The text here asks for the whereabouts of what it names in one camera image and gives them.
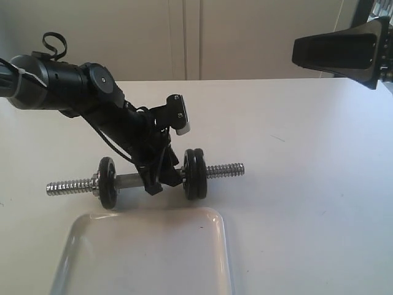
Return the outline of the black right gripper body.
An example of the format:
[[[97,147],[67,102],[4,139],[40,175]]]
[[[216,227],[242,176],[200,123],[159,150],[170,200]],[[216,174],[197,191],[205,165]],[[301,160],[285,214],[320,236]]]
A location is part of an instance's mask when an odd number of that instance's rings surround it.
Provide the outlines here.
[[[387,40],[381,54],[379,79],[386,83],[392,83],[392,39]]]

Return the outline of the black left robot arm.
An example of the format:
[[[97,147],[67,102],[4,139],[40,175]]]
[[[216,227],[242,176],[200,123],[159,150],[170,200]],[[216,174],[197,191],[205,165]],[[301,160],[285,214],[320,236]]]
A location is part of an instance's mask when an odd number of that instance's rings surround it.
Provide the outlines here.
[[[175,166],[169,129],[187,126],[183,97],[170,95],[163,106],[134,107],[107,68],[81,66],[32,55],[1,60],[1,96],[18,109],[56,110],[82,117],[113,150],[133,163],[145,190],[182,182]]]

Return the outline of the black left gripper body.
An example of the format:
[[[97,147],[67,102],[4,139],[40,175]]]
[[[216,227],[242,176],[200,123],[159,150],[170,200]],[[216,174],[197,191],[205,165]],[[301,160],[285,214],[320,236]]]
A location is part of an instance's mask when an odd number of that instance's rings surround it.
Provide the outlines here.
[[[168,128],[153,132],[148,139],[131,148],[131,159],[142,179],[156,179],[162,184],[162,172],[179,164],[171,147],[171,135]]]

